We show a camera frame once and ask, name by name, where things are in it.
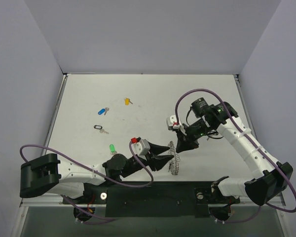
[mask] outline white wall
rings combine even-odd
[[[10,236],[21,200],[19,147],[44,142],[61,81],[24,1],[0,0],[0,237]]]
[[[64,72],[238,74],[280,0],[25,0]]]
[[[258,139],[294,168],[296,187],[296,0],[282,0],[240,74]],[[288,207],[293,195],[284,191]],[[296,213],[290,214],[296,236]]]

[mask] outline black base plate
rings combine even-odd
[[[145,182],[125,182],[140,185]],[[128,188],[123,186],[101,187],[86,185],[85,193],[96,194],[94,204],[106,202],[106,217],[178,217],[194,215],[208,217],[208,204],[228,204],[230,197],[221,200],[213,199],[211,195],[212,181],[203,182],[154,182],[145,188]],[[102,192],[108,194],[106,200],[101,200]],[[203,198],[197,199],[197,193]]]

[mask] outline yellow key tag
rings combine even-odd
[[[130,99],[129,98],[125,98],[124,100],[125,100],[125,105],[129,105]]]

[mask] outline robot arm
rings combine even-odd
[[[223,177],[213,183],[213,195],[217,197],[249,197],[257,205],[264,205],[271,198],[283,191],[287,183],[274,166],[258,152],[258,149],[263,149],[263,146],[253,137],[251,130],[242,123],[237,112],[227,102],[225,104],[233,116],[235,123],[243,129],[242,133],[239,132],[227,116],[222,104],[209,106],[204,98],[200,98],[192,103],[193,112],[197,118],[200,118],[198,121],[191,124],[191,126],[187,126],[181,123],[181,121],[175,123],[176,117],[171,116],[167,119],[168,129],[177,133],[178,153],[198,148],[197,139],[216,130],[238,152],[249,167],[254,179]],[[252,145],[244,136],[245,134],[257,144],[258,148]],[[268,156],[290,179],[293,172],[290,164],[281,164],[269,153]]]
[[[173,158],[173,155],[160,155],[169,147],[155,145],[141,138],[133,138],[132,142],[139,160],[152,171],[162,169]],[[143,169],[134,157],[127,159],[122,154],[112,156],[103,164],[87,167],[118,182],[121,182],[120,177],[125,178]],[[57,154],[47,154],[21,165],[21,198],[54,193],[76,199],[84,195],[88,184],[108,187],[114,183],[73,162],[58,160]]]

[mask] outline white table surface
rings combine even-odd
[[[166,118],[174,114],[176,101],[185,92],[206,88],[229,102],[248,126],[233,75],[69,75],[61,100],[49,147],[57,149],[84,164],[99,164],[111,158],[109,145],[131,157],[130,138],[141,137],[151,143],[167,146],[175,132],[169,131]],[[126,106],[128,97],[133,105]],[[179,105],[180,119],[185,122],[190,104],[204,97],[208,104],[218,104],[215,97],[197,92]],[[98,115],[109,107],[105,115]],[[196,121],[193,112],[189,122]],[[101,125],[109,134],[93,128]],[[199,139],[200,146],[180,153],[179,174],[171,175],[166,165],[154,172],[155,181],[211,181],[225,175],[252,177],[250,170],[224,139]],[[144,170],[123,179],[148,181]]]

